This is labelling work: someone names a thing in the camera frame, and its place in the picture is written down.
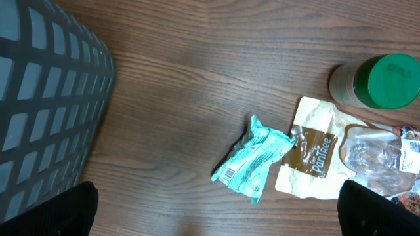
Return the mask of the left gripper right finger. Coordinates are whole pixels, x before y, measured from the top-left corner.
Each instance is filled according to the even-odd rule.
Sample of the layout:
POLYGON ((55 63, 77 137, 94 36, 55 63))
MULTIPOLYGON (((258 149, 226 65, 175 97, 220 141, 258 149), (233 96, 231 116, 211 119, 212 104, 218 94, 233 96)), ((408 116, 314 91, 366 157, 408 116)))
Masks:
POLYGON ((337 212, 343 236, 419 236, 417 215, 352 180, 339 192, 337 212))

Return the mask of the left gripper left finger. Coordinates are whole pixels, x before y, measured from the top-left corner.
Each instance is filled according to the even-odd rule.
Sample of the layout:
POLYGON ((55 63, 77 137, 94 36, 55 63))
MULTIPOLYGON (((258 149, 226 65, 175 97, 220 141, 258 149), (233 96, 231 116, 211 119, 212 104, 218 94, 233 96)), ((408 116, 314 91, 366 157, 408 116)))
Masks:
POLYGON ((98 190, 85 181, 1 224, 1 236, 88 236, 98 209, 98 190))

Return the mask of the beige brown snack pouch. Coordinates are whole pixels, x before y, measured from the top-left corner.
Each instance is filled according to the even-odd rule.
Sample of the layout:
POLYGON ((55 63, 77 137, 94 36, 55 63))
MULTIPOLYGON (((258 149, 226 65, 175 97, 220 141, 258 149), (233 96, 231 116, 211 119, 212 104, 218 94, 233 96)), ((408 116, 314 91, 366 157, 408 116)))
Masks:
POLYGON ((419 214, 419 127, 369 123, 331 103, 302 97, 275 188, 296 197, 336 199, 347 180, 419 214))

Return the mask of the teal snack packet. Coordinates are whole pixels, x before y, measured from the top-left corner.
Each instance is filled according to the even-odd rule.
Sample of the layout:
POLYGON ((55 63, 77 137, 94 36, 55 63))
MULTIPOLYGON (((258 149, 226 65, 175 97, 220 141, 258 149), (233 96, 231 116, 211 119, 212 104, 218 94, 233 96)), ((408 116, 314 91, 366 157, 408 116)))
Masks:
POLYGON ((243 138, 234 145, 211 180, 218 180, 236 193, 250 197, 251 203, 256 205, 263 194, 270 166, 281 161, 295 143, 294 137, 264 126, 253 115, 243 138))

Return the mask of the green capped bottle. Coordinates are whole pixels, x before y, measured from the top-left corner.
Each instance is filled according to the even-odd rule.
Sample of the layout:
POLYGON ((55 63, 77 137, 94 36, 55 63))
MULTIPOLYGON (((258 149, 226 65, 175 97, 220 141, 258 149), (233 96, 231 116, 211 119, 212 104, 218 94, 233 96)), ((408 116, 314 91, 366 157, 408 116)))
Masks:
POLYGON ((419 96, 419 62, 402 53, 348 62, 331 74, 329 92, 344 106, 404 108, 419 96))

